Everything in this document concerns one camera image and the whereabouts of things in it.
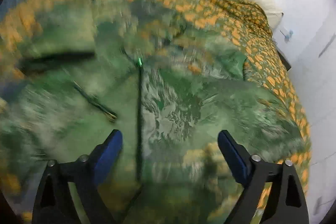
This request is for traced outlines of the green landscape print jacket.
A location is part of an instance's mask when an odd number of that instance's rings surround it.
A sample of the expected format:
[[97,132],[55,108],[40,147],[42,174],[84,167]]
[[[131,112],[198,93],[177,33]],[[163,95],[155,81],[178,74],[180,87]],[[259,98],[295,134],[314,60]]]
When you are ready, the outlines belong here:
[[154,0],[72,0],[1,44],[1,178],[17,209],[33,205],[42,166],[123,134],[99,191],[124,223],[219,223],[242,187],[217,146],[226,129],[277,162],[306,150],[270,90],[247,80],[247,57]]

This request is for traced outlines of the dark bedside table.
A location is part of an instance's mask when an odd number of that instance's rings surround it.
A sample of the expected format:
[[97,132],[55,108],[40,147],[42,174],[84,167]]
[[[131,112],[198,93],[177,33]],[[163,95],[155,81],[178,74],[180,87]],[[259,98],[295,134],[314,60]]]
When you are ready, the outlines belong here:
[[288,62],[288,60],[285,58],[285,56],[283,55],[283,53],[280,51],[280,49],[278,48],[277,44],[275,44],[276,47],[276,51],[277,54],[281,60],[281,63],[284,65],[284,67],[286,68],[287,71],[289,71],[291,69],[291,65]]

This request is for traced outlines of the orange floral green quilt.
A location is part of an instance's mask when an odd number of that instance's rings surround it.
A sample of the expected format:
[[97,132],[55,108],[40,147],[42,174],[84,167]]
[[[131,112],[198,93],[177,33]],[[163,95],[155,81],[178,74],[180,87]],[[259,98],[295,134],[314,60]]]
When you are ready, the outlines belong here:
[[[1,21],[1,44],[5,43],[10,47],[18,46],[24,39],[33,35],[34,17],[38,12],[49,11],[57,4],[66,1],[72,0],[25,0],[9,9]],[[291,160],[302,187],[306,189],[311,158],[308,123],[287,71],[272,42],[272,30],[261,7],[246,0],[154,1],[161,3],[166,8],[181,12],[185,19],[196,28],[201,30],[209,28],[224,35],[247,57],[247,65],[245,66],[247,80],[270,90],[282,100],[298,125],[306,150],[273,163],[282,164],[287,159]],[[12,209],[26,221],[30,221],[33,206],[27,210],[17,209],[4,191],[2,178],[1,191]]]

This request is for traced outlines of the wall socket with blue plug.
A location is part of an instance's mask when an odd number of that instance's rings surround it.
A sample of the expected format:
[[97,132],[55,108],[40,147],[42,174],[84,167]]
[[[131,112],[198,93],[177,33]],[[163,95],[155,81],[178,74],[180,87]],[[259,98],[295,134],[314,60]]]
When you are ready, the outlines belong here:
[[289,42],[291,40],[291,37],[293,36],[293,31],[292,30],[280,30],[280,33],[284,36],[284,41]]

